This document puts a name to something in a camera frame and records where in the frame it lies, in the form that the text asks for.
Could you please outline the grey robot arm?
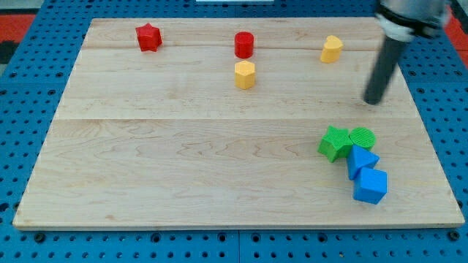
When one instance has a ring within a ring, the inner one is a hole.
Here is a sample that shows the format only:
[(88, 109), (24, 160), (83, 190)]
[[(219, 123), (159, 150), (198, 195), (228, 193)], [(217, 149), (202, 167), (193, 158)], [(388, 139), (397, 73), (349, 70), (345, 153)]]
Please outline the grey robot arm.
[(448, 22), (446, 0), (377, 0), (375, 16), (385, 35), (400, 42), (437, 38)]

